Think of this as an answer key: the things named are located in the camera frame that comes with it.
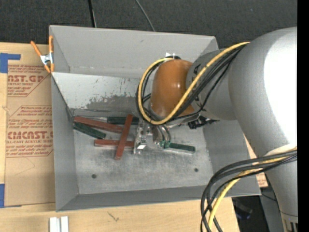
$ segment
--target black cable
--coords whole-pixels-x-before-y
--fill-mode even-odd
[[[273,198],[271,198],[271,197],[268,197],[268,196],[265,195],[265,194],[262,194],[262,196],[265,197],[265,198],[268,198],[268,199],[270,199],[270,200],[272,200],[272,201],[277,201],[276,199],[273,199]]]
[[[223,77],[223,75],[225,74],[225,72],[227,71],[228,67],[230,66],[231,62],[234,60],[234,58],[236,57],[236,55],[240,52],[240,50],[244,47],[240,46],[237,49],[234,49],[233,51],[225,54],[224,56],[222,56],[219,60],[216,61],[216,63],[214,64],[214,66],[212,67],[212,69],[210,70],[210,72],[207,74],[207,76],[205,76],[205,78],[201,81],[200,85],[193,91],[193,93],[190,95],[190,97],[185,101],[185,103],[181,106],[181,108],[172,116],[171,119],[169,119],[168,121],[166,121],[164,124],[167,124],[169,122],[178,120],[178,119],[183,119],[183,118],[187,118],[187,117],[191,117],[191,116],[195,116],[197,114],[199,114],[199,112],[203,109],[203,106],[206,104],[211,92],[215,89],[216,85],[220,82],[221,78]],[[153,66],[153,68],[147,73],[146,78],[144,79],[144,82],[142,84],[142,99],[144,96],[144,92],[147,86],[147,82],[149,79],[150,74],[160,65],[161,63]],[[196,99],[196,97],[199,95],[199,93],[204,89],[204,87],[209,83],[209,81],[211,79],[214,78],[214,76],[225,66],[226,69],[223,71],[223,73],[219,76],[219,78],[216,80],[216,82],[214,83],[214,85],[211,87],[211,90],[209,91],[208,95],[206,96],[203,104],[201,105],[200,109],[192,114],[189,115],[185,115],[185,116],[179,116],[192,102],[193,100]]]
[[[239,167],[242,165],[247,165],[247,164],[251,164],[251,163],[258,163],[261,161],[265,161],[265,160],[271,160],[271,159],[275,159],[275,158],[279,158],[279,157],[288,157],[288,156],[292,156],[295,153],[295,151],[290,151],[290,152],[285,152],[285,153],[280,153],[280,154],[276,154],[276,155],[272,155],[272,156],[265,156],[265,157],[260,157],[257,159],[248,159],[248,160],[243,160],[243,161],[239,161],[239,162],[235,162],[232,164],[229,164],[223,168],[221,168],[219,171],[217,171],[209,180],[203,194],[201,197],[201,200],[205,200],[205,197],[207,199],[207,201],[209,201],[209,195],[211,192],[211,187],[212,185],[214,185],[215,182],[217,182],[218,180],[229,176],[230,174],[234,174],[233,168],[235,167]],[[201,202],[201,211],[203,211],[205,209],[204,207],[204,203]]]
[[[96,28],[97,23],[96,23],[96,19],[95,19],[95,13],[94,13],[93,8],[92,8],[91,0],[88,0],[88,7],[89,7],[90,16],[91,16],[92,27]]]
[[[225,54],[222,58],[220,58],[215,65],[213,66],[211,72],[201,81],[200,85],[192,92],[192,94],[190,95],[190,97],[185,101],[185,103],[181,106],[181,108],[175,113],[175,115],[172,117],[177,117],[178,115],[180,115],[185,109],[187,109],[187,107],[198,97],[198,95],[200,94],[200,92],[205,88],[205,86],[209,83],[210,80],[212,80],[214,78],[214,76],[226,65],[230,65],[230,63],[234,60],[234,58],[236,57],[236,55],[240,52],[240,50],[244,47],[241,46],[238,49],[235,49],[233,51],[231,51],[230,53]],[[214,86],[212,86],[212,89],[215,88],[215,86],[217,85],[217,83],[220,80],[217,80],[216,84]]]
[[[226,61],[223,65],[220,65],[220,64],[222,64],[222,62],[224,62],[228,57],[230,56],[230,54],[228,54],[228,55],[225,55],[225,56],[223,56],[216,64],[215,64],[215,66],[211,69],[211,71],[210,71],[210,73],[208,74],[208,76],[207,77],[205,77],[205,78],[207,78],[207,82],[206,82],[206,84],[225,66],[225,64],[228,64],[229,62],[228,61]],[[143,90],[145,89],[145,87],[146,87],[146,85],[147,85],[147,82],[148,82],[148,78],[149,78],[149,75],[147,74],[147,76],[146,76],[146,78],[145,78],[145,81],[144,81],[144,83],[143,83]],[[187,118],[187,117],[191,117],[191,116],[195,116],[195,115],[197,115],[201,110],[202,110],[202,108],[200,108],[197,112],[195,112],[195,113],[192,113],[192,114],[189,114],[189,115],[184,115],[184,116],[181,116],[181,117],[177,117],[177,114],[181,114],[182,112],[183,112],[183,110],[185,110],[185,109],[183,109],[183,106],[180,108],[181,109],[181,112],[180,113],[176,113],[170,120],[168,120],[167,122],[165,122],[164,124],[166,124],[166,123],[169,123],[169,122],[172,122],[172,121],[175,121],[175,120],[178,120],[178,119],[183,119],[183,118]]]
[[[231,181],[233,181],[233,180],[235,180],[235,179],[244,178],[244,177],[247,177],[247,176],[251,176],[251,175],[255,175],[255,174],[261,173],[261,172],[265,172],[265,171],[268,171],[268,170],[270,170],[270,169],[272,169],[272,168],[274,168],[274,167],[277,167],[277,166],[279,166],[279,165],[281,165],[281,164],[295,161],[296,159],[297,159],[297,153],[296,153],[296,154],[294,153],[293,155],[291,155],[291,156],[289,156],[289,157],[287,157],[287,158],[285,158],[285,159],[283,159],[283,160],[281,160],[281,161],[279,161],[279,162],[273,163],[273,164],[272,164],[271,166],[269,166],[269,167],[265,167],[264,169],[261,169],[261,170],[259,170],[259,171],[253,172],[253,173],[245,174],[245,175],[242,175],[242,176],[237,176],[237,177],[234,177],[234,178],[232,178],[232,179],[226,181],[225,183],[223,183],[223,184],[215,191],[215,193],[213,194],[213,196],[212,196],[211,199],[207,199],[208,206],[207,206],[207,208],[206,208],[205,210],[204,210],[205,195],[203,195],[203,196],[202,196],[202,199],[201,199],[201,212],[202,212],[202,220],[201,220],[201,226],[200,226],[201,231],[202,231],[202,224],[204,223],[204,225],[205,225],[207,231],[210,231],[210,232],[211,232],[211,230],[210,230],[210,228],[209,228],[209,226],[208,226],[208,224],[207,224],[205,215],[206,215],[206,213],[207,213],[208,210],[210,210],[210,211],[212,210],[212,206],[211,206],[211,205],[212,205],[212,202],[213,202],[214,198],[218,195],[218,192],[222,189],[222,187],[226,186],[229,182],[231,182]]]
[[[153,25],[152,25],[150,19],[148,18],[147,13],[144,11],[144,9],[143,9],[143,7],[141,6],[140,2],[139,2],[138,0],[135,0],[135,2],[136,2],[137,5],[140,7],[141,11],[143,12],[144,16],[146,17],[146,19],[147,19],[149,25],[151,26],[152,30],[155,32],[155,28],[153,27]]]
[[[224,182],[224,183],[215,191],[214,195],[212,196],[212,198],[211,198],[210,201],[208,202],[207,208],[205,209],[205,211],[204,211],[204,213],[203,213],[203,215],[202,215],[201,227],[200,227],[200,228],[201,228],[201,231],[202,231],[202,223],[204,222],[204,225],[205,225],[207,231],[208,231],[208,232],[211,232],[211,230],[210,230],[210,228],[209,228],[209,226],[208,226],[208,223],[207,223],[207,221],[206,221],[205,215],[206,215],[206,213],[208,212],[208,210],[211,211],[211,209],[212,209],[211,205],[212,205],[212,203],[213,203],[215,197],[218,195],[219,191],[220,191],[223,187],[226,187],[226,185],[228,185],[228,183],[230,183],[231,181],[233,181],[233,180],[235,180],[235,179],[245,178],[245,177],[248,177],[248,176],[252,176],[252,175],[255,175],[255,174],[259,174],[259,173],[262,173],[262,172],[266,172],[266,171],[268,171],[268,170],[270,170],[270,169],[273,169],[273,168],[275,168],[275,167],[277,167],[277,166],[279,166],[279,165],[282,165],[282,164],[285,164],[285,163],[289,163],[289,162],[293,162],[293,161],[295,161],[295,160],[297,160],[297,154],[295,154],[295,155],[293,155],[293,156],[291,156],[291,157],[285,158],[284,160],[281,160],[281,161],[279,161],[279,162],[276,162],[276,163],[274,163],[274,164],[273,164],[272,166],[270,166],[270,167],[266,167],[266,168],[261,169],[261,170],[259,170],[259,171],[252,172],[252,173],[248,173],[248,174],[245,174],[245,175],[242,175],[242,176],[236,176],[236,177],[234,177],[234,178],[232,178],[232,179],[230,179],[230,180]]]

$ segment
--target brown rubber cover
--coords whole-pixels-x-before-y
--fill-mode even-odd
[[[186,92],[185,82],[191,65],[189,61],[173,59],[159,66],[150,97],[150,106],[157,115],[169,115]],[[180,116],[193,112],[190,105]]]

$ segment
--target wooden stick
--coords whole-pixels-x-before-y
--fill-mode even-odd
[[[124,126],[124,129],[122,131],[120,141],[119,141],[119,144],[118,144],[118,147],[117,147],[115,160],[120,160],[121,157],[122,157],[122,154],[124,152],[125,145],[126,145],[126,139],[127,139],[128,134],[129,134],[130,127],[131,127],[132,120],[133,120],[133,115],[128,114],[126,116],[125,126]]]

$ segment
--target cardboard sheet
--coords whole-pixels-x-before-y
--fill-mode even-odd
[[[46,45],[38,45],[47,54]],[[51,76],[30,44],[0,43],[8,60],[4,205],[55,201]]]

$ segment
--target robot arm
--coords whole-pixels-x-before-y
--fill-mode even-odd
[[[189,69],[188,62],[172,60],[161,64],[154,78],[151,112],[159,119],[171,113],[184,90],[189,89],[200,70],[220,51],[200,56]],[[259,157],[278,148],[294,148],[297,146],[296,55],[297,28],[265,34],[217,60],[221,63],[216,67],[208,68],[195,87],[207,79],[205,85],[194,99],[186,99],[184,104],[190,106],[180,108],[182,113],[176,115],[198,113],[211,121],[237,119]],[[175,69],[179,72],[169,79],[173,81],[166,81],[170,73],[166,70],[172,68],[172,62],[177,62]],[[169,86],[162,90],[162,83]],[[286,232],[297,230],[297,161],[272,169],[267,176]]]

